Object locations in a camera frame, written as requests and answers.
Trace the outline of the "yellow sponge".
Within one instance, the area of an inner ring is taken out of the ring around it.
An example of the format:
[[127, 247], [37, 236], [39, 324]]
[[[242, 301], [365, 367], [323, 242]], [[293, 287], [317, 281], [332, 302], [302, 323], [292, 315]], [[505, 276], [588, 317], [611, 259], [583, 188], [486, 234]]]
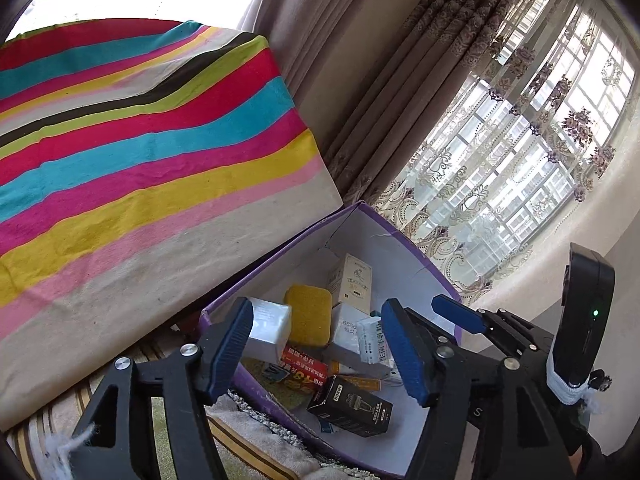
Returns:
[[293, 284], [284, 295], [291, 307], [291, 344], [325, 347], [331, 337], [332, 295], [321, 287]]

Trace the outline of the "green sponge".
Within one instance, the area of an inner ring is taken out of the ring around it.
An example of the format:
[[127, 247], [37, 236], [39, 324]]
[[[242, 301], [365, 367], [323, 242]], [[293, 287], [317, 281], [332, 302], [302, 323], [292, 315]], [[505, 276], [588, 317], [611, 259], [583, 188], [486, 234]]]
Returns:
[[290, 388], [283, 373], [272, 364], [251, 358], [243, 358], [241, 364], [287, 410], [292, 411], [308, 404], [311, 394]]

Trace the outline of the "cream box with logo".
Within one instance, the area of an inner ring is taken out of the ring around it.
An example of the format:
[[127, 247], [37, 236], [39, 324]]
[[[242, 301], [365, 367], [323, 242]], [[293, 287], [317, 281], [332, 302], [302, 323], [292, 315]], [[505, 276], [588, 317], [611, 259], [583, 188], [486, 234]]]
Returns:
[[333, 305], [348, 304], [369, 315], [373, 270], [364, 261], [351, 254], [344, 255], [329, 274], [326, 289], [332, 295]]

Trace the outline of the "silver white box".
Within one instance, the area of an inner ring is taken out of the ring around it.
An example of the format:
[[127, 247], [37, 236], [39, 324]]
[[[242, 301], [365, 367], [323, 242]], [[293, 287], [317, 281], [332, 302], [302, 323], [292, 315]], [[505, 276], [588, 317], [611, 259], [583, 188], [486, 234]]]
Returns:
[[291, 333], [291, 307], [254, 297], [248, 300], [253, 306], [253, 326], [243, 356], [269, 364], [279, 364]]

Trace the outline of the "small white square box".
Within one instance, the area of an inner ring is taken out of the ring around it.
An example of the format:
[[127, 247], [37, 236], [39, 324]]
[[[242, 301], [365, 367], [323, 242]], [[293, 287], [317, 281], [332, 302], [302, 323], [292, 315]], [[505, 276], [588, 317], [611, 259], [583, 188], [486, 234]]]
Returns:
[[366, 364], [380, 364], [387, 359], [381, 318], [369, 316], [356, 323], [360, 360]]

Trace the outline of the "red tissue pack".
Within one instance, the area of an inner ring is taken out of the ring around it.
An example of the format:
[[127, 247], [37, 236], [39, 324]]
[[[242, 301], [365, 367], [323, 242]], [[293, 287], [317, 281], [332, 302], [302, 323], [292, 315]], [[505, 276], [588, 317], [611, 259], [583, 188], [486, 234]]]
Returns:
[[283, 383], [302, 393], [314, 393], [321, 389], [329, 377], [326, 364], [288, 344], [284, 347], [280, 367], [288, 373]]

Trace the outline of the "colourful striped cushion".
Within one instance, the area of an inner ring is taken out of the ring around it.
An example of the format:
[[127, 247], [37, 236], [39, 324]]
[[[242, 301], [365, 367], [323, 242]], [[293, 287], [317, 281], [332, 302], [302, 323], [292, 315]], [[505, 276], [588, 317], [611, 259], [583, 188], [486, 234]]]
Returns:
[[108, 18], [1, 48], [1, 426], [341, 207], [265, 37]]

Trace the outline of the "black product box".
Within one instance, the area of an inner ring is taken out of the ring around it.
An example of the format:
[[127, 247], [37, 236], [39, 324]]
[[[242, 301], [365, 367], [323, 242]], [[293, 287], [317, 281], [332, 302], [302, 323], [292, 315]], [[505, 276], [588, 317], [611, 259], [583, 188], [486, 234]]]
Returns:
[[385, 434], [393, 404], [340, 376], [329, 377], [311, 397], [307, 411], [359, 437]]

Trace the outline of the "pink white flower box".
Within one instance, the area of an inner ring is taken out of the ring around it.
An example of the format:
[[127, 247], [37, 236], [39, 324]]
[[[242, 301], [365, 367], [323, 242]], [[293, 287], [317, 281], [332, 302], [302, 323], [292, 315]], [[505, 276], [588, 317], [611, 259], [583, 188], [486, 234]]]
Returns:
[[393, 369], [389, 360], [368, 364], [360, 358], [357, 323], [365, 318], [368, 316], [344, 302], [332, 309], [330, 342], [322, 351], [323, 361], [335, 361], [360, 375], [383, 379]]

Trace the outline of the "beige curtain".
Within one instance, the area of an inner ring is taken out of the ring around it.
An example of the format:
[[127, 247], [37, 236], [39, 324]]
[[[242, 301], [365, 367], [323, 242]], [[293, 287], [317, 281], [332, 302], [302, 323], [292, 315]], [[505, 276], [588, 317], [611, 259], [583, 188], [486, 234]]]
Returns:
[[253, 0], [265, 36], [345, 203], [372, 200], [400, 167], [414, 118], [475, 60], [514, 0]]

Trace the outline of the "orange tissue pack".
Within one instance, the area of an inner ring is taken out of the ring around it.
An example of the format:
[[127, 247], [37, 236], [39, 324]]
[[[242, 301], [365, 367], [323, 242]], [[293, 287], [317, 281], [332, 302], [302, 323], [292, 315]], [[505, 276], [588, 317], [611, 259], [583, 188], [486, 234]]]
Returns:
[[360, 374], [353, 368], [350, 368], [340, 362], [330, 361], [328, 364], [328, 370], [330, 375], [341, 376], [351, 384], [363, 390], [370, 392], [380, 392], [382, 390], [381, 379]]

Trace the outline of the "floral lace curtain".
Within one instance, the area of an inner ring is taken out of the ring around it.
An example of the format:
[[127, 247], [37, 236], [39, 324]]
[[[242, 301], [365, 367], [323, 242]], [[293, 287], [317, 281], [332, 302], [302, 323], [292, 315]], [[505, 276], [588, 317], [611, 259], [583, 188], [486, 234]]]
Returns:
[[592, 194], [638, 70], [603, 0], [518, 0], [376, 210], [477, 300]]

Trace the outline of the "purple storage box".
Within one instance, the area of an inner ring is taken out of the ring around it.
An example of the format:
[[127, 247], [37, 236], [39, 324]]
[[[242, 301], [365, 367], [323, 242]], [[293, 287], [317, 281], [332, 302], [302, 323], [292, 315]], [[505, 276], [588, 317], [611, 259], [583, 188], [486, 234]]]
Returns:
[[233, 387], [255, 408], [320, 448], [376, 474], [400, 478], [416, 449], [427, 412], [411, 399], [397, 379], [384, 377], [382, 367], [362, 362], [356, 323], [396, 298], [459, 338], [461, 330], [431, 308], [433, 297], [458, 296], [439, 270], [390, 222], [367, 205], [354, 205], [331, 214], [294, 237], [247, 276], [214, 300], [202, 313], [208, 325], [214, 312], [239, 297], [280, 304], [294, 285], [328, 290], [337, 308], [328, 350], [318, 353], [329, 363], [341, 363], [363, 376], [382, 379], [378, 396], [393, 405], [385, 434], [363, 438], [345, 430], [322, 431], [319, 419], [307, 410], [308, 401], [285, 385], [262, 358], [239, 365]]

